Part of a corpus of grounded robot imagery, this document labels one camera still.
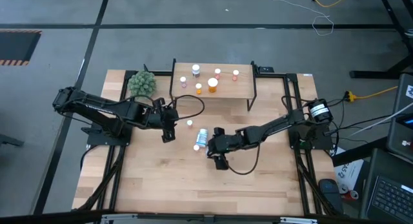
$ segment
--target white cable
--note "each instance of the white cable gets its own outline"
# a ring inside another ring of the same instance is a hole
[[[330,34],[333,33],[333,31],[334,31],[334,23],[329,19],[329,17],[330,17],[329,15],[325,15],[325,14],[323,14],[322,12],[318,12],[318,11],[312,10],[311,8],[307,8],[307,7],[304,7],[304,6],[302,6],[302,5],[293,4],[293,3],[288,2],[288,1],[285,1],[285,0],[273,0],[273,1],[282,1],[282,2],[285,2],[285,3],[287,3],[287,4],[294,5],[294,6],[298,6],[298,7],[300,7],[300,8],[304,8],[304,9],[306,9],[306,10],[310,10],[310,11],[312,11],[312,12],[315,12],[316,14],[322,15],[322,16],[317,16],[317,17],[314,18],[314,20],[313,20],[313,22],[312,22],[312,28],[316,31],[316,33],[317,33],[318,36],[327,36],[327,35],[330,35]],[[331,26],[331,31],[330,31],[330,33],[320,34],[320,33],[317,31],[317,28],[314,27],[314,24],[316,23],[317,19],[320,18],[320,17],[327,19],[327,21],[329,21],[329,22],[331,23],[332,26]]]
[[[374,126],[376,126],[376,125],[378,125],[378,124],[380,124],[380,123],[382,123],[382,122],[384,122],[384,121],[386,121],[386,120],[389,120],[389,119],[393,118],[394,116],[400,114],[401,112],[405,111],[408,107],[411,107],[412,105],[413,105],[413,102],[412,102],[411,104],[407,105],[405,108],[402,108],[401,110],[399,110],[399,111],[396,112],[395,114],[391,115],[390,117],[386,117],[385,119],[383,119],[383,120],[381,120],[381,121],[378,121],[377,123],[374,123],[374,124],[372,124],[372,125],[369,125],[368,127],[362,128],[361,130],[358,130],[358,131],[354,132],[353,134],[349,135],[348,137],[351,137],[351,136],[353,136],[354,134],[358,134],[358,133],[360,133],[360,132],[362,132],[362,131],[365,131],[366,129],[370,129],[370,128],[372,128],[372,127],[374,127]]]

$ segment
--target green plant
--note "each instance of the green plant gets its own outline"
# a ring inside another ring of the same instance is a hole
[[[156,90],[155,75],[150,72],[139,71],[129,79],[128,89],[132,96],[152,96]]]

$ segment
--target gray floor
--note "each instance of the gray floor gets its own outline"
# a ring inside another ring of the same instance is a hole
[[[336,24],[390,23],[380,0],[346,0],[331,9],[311,0],[288,1],[331,15]],[[412,26],[401,1],[389,1],[403,26]],[[94,23],[101,2],[0,0],[0,23]],[[308,24],[314,17],[271,0],[109,0],[103,23]],[[0,216],[28,214],[32,208],[61,123],[52,101],[58,88],[74,84],[90,33],[44,30],[29,66],[0,67],[0,133],[25,141],[21,148],[0,148]],[[335,30],[320,37],[313,30],[100,30],[82,89],[99,95],[108,69],[139,70],[145,63],[151,70],[170,70],[174,57],[200,63],[255,60],[276,72],[313,74],[319,97],[329,100],[346,90],[362,96],[396,85],[391,80],[350,79],[348,71],[384,70],[406,53],[395,31]],[[391,113],[394,96],[389,92],[346,104],[344,125]],[[341,107],[332,111],[340,120]],[[70,210],[86,144],[82,126],[72,122],[45,212]],[[387,129],[382,125],[354,139],[372,141]],[[357,145],[343,140],[341,147]]]

